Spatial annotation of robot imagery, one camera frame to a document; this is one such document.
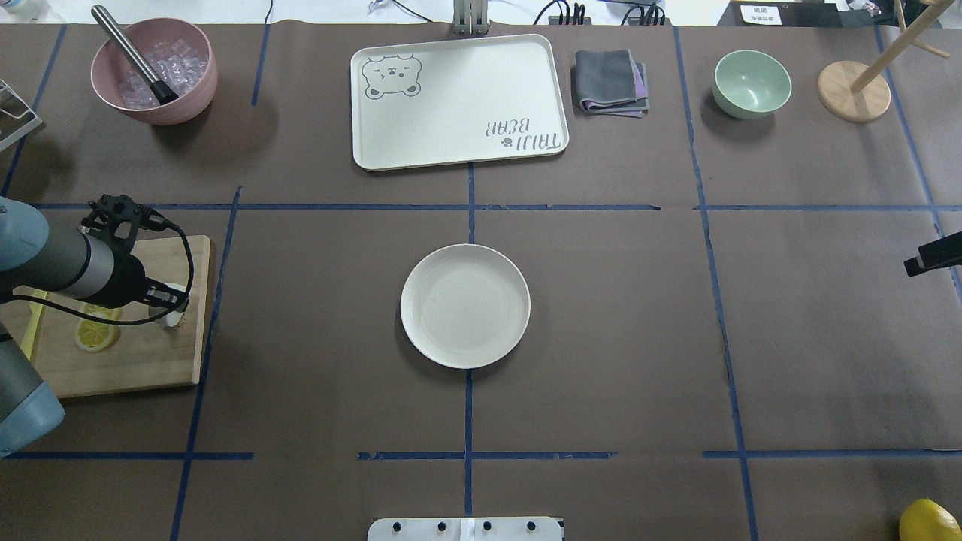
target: bear face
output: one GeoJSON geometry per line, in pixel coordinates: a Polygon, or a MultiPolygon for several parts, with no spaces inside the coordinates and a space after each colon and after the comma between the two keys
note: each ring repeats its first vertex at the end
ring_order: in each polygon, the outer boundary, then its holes
{"type": "Polygon", "coordinates": [[[418,95],[420,70],[421,62],[413,54],[368,58],[361,66],[361,74],[367,81],[365,95],[370,99],[400,92],[407,96],[418,95]]]}

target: white tray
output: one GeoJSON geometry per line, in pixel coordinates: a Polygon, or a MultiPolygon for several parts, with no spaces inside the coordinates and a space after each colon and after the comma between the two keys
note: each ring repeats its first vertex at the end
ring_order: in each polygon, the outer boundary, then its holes
{"type": "Polygon", "coordinates": [[[534,34],[361,49],[351,120],[368,170],[546,156],[569,141],[551,43],[534,34]]]}

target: pink bowl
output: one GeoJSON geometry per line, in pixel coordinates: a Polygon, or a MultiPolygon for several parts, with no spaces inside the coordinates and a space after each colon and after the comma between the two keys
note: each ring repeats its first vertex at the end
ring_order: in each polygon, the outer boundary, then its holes
{"type": "Polygon", "coordinates": [[[217,63],[211,42],[199,28],[186,20],[156,18],[135,22],[124,28],[124,33],[143,53],[151,50],[159,41],[173,43],[177,39],[183,39],[198,53],[208,55],[207,69],[197,86],[174,101],[150,109],[128,109],[120,98],[119,85],[127,79],[132,67],[120,47],[108,40],[97,51],[90,66],[90,83],[100,99],[134,120],[156,126],[187,122],[207,109],[217,90],[217,63]]]}

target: metal handle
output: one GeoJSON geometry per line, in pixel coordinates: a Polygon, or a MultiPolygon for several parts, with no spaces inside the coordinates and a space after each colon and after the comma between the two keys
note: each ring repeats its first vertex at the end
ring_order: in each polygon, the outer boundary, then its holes
{"type": "Polygon", "coordinates": [[[127,35],[123,33],[123,30],[117,25],[117,21],[115,21],[111,13],[107,11],[107,8],[94,6],[90,8],[90,14],[97,20],[97,23],[104,29],[104,32],[120,47],[124,56],[127,57],[127,60],[129,60],[134,69],[137,70],[140,77],[146,81],[147,85],[153,85],[161,80],[161,78],[157,76],[157,72],[154,71],[154,68],[150,66],[137,47],[135,47],[127,38],[127,35]]]}

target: gray towel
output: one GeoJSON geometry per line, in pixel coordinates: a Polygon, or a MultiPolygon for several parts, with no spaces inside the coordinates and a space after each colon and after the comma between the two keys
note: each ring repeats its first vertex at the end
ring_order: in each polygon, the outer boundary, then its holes
{"type": "Polygon", "coordinates": [[[596,115],[641,117],[649,109],[647,70],[631,51],[578,51],[574,92],[581,109],[596,115]]]}

